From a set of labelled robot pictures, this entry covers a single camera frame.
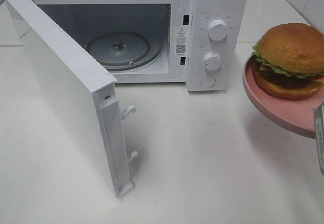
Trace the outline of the white control knob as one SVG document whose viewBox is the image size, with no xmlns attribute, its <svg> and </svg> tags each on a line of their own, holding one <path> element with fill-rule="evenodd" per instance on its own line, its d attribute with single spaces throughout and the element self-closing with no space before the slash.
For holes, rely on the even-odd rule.
<svg viewBox="0 0 324 224">
<path fill-rule="evenodd" d="M 222 65 L 222 60 L 218 53 L 209 52 L 203 57 L 203 64 L 206 70 L 215 71 Z"/>
<path fill-rule="evenodd" d="M 228 25 L 223 19 L 215 19 L 208 25 L 208 35 L 213 41 L 220 41 L 227 36 Z"/>
</svg>

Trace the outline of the pink round plate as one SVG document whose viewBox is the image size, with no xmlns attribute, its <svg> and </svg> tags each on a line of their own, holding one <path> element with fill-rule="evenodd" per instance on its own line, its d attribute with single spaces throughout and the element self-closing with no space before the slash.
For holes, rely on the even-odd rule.
<svg viewBox="0 0 324 224">
<path fill-rule="evenodd" d="M 293 133 L 315 138 L 314 112 L 323 103 L 323 88 L 310 98 L 288 100 L 263 91 L 254 80 L 254 56 L 250 56 L 243 71 L 243 85 L 252 104 L 268 119 Z"/>
</svg>

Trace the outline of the white warning label sticker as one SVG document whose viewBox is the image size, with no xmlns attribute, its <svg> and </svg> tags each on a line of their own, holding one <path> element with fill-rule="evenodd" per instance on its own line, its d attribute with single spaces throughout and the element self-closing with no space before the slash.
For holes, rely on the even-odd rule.
<svg viewBox="0 0 324 224">
<path fill-rule="evenodd" d="M 188 36 L 189 31 L 187 26 L 175 27 L 174 43 L 176 55 L 186 55 Z"/>
</svg>

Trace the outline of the burger with lettuce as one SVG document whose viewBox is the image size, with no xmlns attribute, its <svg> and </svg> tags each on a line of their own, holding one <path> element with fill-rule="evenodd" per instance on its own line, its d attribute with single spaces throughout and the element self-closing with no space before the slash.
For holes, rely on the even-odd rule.
<svg viewBox="0 0 324 224">
<path fill-rule="evenodd" d="M 266 93 L 301 100 L 323 87 L 323 34 L 303 23 L 269 29 L 253 46 L 252 72 Z"/>
</svg>

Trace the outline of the white microwave oven body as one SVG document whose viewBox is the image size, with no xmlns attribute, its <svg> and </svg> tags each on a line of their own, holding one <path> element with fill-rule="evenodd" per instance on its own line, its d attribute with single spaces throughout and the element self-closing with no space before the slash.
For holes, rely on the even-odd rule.
<svg viewBox="0 0 324 224">
<path fill-rule="evenodd" d="M 185 83 L 188 91 L 227 87 L 246 5 L 246 0 L 32 1 L 86 52 L 89 42 L 110 32 L 136 32 L 159 39 L 162 51 L 150 63 L 123 71 L 105 69 L 115 77 L 115 83 L 176 82 Z M 228 25 L 227 36 L 220 41 L 213 41 L 208 35 L 208 25 L 215 19 L 223 19 Z M 175 54 L 176 26 L 188 27 L 186 55 Z M 218 70 L 205 69 L 203 57 L 209 52 L 219 54 L 222 65 Z M 216 84 L 211 88 L 202 87 L 200 80 L 205 76 L 214 76 Z"/>
</svg>

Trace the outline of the round white door button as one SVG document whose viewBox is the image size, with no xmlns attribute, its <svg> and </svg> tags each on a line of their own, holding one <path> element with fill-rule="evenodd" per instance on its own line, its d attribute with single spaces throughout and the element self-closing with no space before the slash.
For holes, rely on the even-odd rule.
<svg viewBox="0 0 324 224">
<path fill-rule="evenodd" d="M 214 76 L 205 76 L 200 80 L 200 85 L 204 88 L 211 88 L 216 84 Z"/>
</svg>

